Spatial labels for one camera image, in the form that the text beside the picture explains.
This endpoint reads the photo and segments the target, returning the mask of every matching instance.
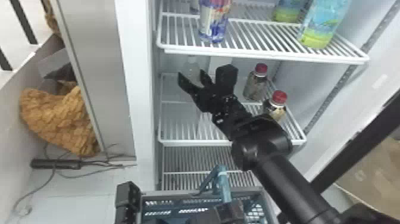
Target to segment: white refrigerator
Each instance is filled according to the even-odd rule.
[[[225,40],[201,42],[189,2],[52,1],[101,148],[119,144],[110,150],[135,156],[154,190],[195,189],[215,164],[228,166],[231,186],[258,184],[233,164],[211,115],[198,116],[178,87],[188,55],[210,75],[237,67],[235,94],[252,114],[261,102],[242,97],[245,80],[257,63],[268,65],[265,98],[287,93],[280,124],[294,146],[290,161],[309,181],[400,89],[400,1],[353,0],[321,50],[296,40],[299,23],[271,20],[275,0],[234,1]]]

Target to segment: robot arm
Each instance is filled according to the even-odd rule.
[[[201,73],[203,88],[179,74],[179,86],[233,142],[232,157],[251,170],[291,223],[340,223],[339,213],[317,194],[286,158],[292,151],[287,133],[269,115],[252,116],[233,94],[238,75],[232,65],[219,67],[215,83]]]

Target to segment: clear plastic bottle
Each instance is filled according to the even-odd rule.
[[[286,113],[285,103],[288,96],[285,92],[276,90],[272,98],[267,99],[262,104],[265,114],[269,114],[274,120],[279,121]]]
[[[255,70],[250,72],[243,90],[243,96],[247,100],[260,101],[264,98],[268,81],[267,71],[268,66],[266,64],[258,63]]]
[[[274,10],[274,20],[283,23],[295,23],[304,6],[304,0],[280,0]]]
[[[351,0],[314,0],[297,39],[315,49],[326,47],[345,17]]]
[[[190,0],[190,13],[193,15],[199,14],[200,11],[200,5],[199,5],[199,0]]]
[[[187,61],[180,69],[180,72],[196,86],[202,86],[200,82],[200,66],[197,63],[196,56],[187,56]]]

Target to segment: power cord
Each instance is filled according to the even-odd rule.
[[[124,155],[124,154],[117,154],[117,155],[113,155],[113,156],[109,156],[108,153],[108,149],[118,145],[118,144],[111,144],[108,147],[106,147],[106,149],[104,150],[105,156],[106,156],[106,160],[92,160],[92,161],[86,161],[83,160],[80,157],[80,160],[82,161],[82,166],[101,166],[101,167],[108,167],[107,169],[101,169],[101,170],[96,170],[93,172],[89,172],[89,173],[85,173],[85,174],[81,174],[81,175],[76,175],[76,176],[68,176],[63,174],[60,170],[56,169],[56,165],[57,162],[61,160],[61,158],[63,158],[65,155],[70,155],[71,152],[66,152],[63,155],[59,156],[56,161],[54,162],[53,168],[52,168],[52,172],[51,175],[49,177],[49,179],[40,187],[28,192],[27,194],[25,194],[24,196],[20,197],[13,205],[12,207],[12,213],[18,217],[24,217],[27,216],[28,214],[30,214],[32,212],[32,207],[29,205],[26,205],[25,208],[21,209],[21,210],[17,210],[18,205],[27,197],[33,195],[34,193],[40,191],[41,189],[43,189],[45,186],[47,186],[47,184],[50,183],[50,181],[54,178],[55,174],[58,174],[59,176],[66,178],[66,179],[75,179],[75,178],[83,178],[85,176],[90,176],[90,175],[94,175],[96,173],[103,173],[103,172],[107,172],[110,170],[115,170],[115,169],[124,169],[127,167],[132,167],[135,165],[122,165],[122,164],[111,164],[110,160],[113,158],[118,158],[118,157],[131,157],[129,155]],[[48,143],[44,146],[43,148],[43,154],[47,159],[50,159],[48,152],[47,152],[47,146]]]
[[[30,212],[32,211],[32,207],[30,206],[25,206],[25,208],[21,209],[20,211],[17,210],[18,205],[21,203],[21,201],[23,201],[25,198],[33,195],[34,193],[40,191],[41,189],[43,189],[45,186],[47,186],[47,184],[50,183],[50,181],[53,179],[54,175],[55,175],[55,166],[57,165],[57,161],[60,160],[62,157],[64,157],[67,154],[70,154],[71,152],[66,152],[63,155],[59,156],[57,158],[57,160],[54,162],[53,168],[52,168],[52,172],[51,175],[49,177],[49,179],[40,187],[28,192],[26,195],[20,197],[12,206],[12,213],[16,216],[19,217],[23,217],[23,216],[27,216],[28,214],[30,214]]]

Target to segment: plastic bottle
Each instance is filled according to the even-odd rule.
[[[298,34],[305,46],[326,47],[342,22],[351,0],[314,0]]]
[[[187,77],[196,86],[202,87],[200,82],[200,66],[197,63],[196,56],[187,56],[187,61],[184,63],[180,72]]]
[[[202,41],[219,43],[224,39],[231,4],[232,0],[199,0]]]
[[[200,10],[200,5],[199,5],[199,0],[190,0],[190,13],[193,15],[199,14]]]
[[[260,101],[264,98],[268,81],[267,71],[268,66],[266,64],[258,63],[255,70],[250,72],[243,90],[243,96],[247,100]]]
[[[304,6],[304,0],[280,0],[277,4],[273,18],[283,23],[295,23]]]
[[[286,113],[285,102],[288,96],[285,92],[277,90],[272,98],[262,104],[263,112],[269,114],[274,120],[279,121]]]

